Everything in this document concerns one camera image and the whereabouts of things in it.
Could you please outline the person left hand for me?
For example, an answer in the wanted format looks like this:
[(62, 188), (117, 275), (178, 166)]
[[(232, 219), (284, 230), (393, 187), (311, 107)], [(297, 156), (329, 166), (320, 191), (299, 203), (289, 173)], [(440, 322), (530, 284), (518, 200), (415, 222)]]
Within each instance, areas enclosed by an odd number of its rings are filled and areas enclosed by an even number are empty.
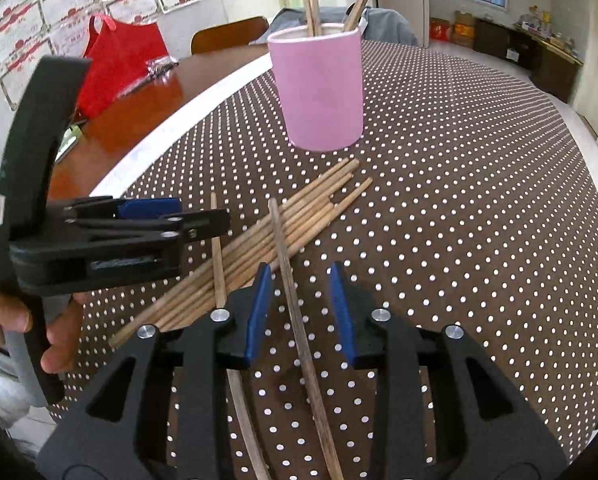
[[(87, 292), (74, 294), (66, 309), (47, 325), (49, 348), (41, 357), (42, 369), (48, 374), (69, 372), (72, 369), (83, 321), (83, 306), (89, 300)], [(33, 327), (28, 307), (19, 299), (0, 292), (0, 348), (5, 348), (5, 332), (24, 334)]]

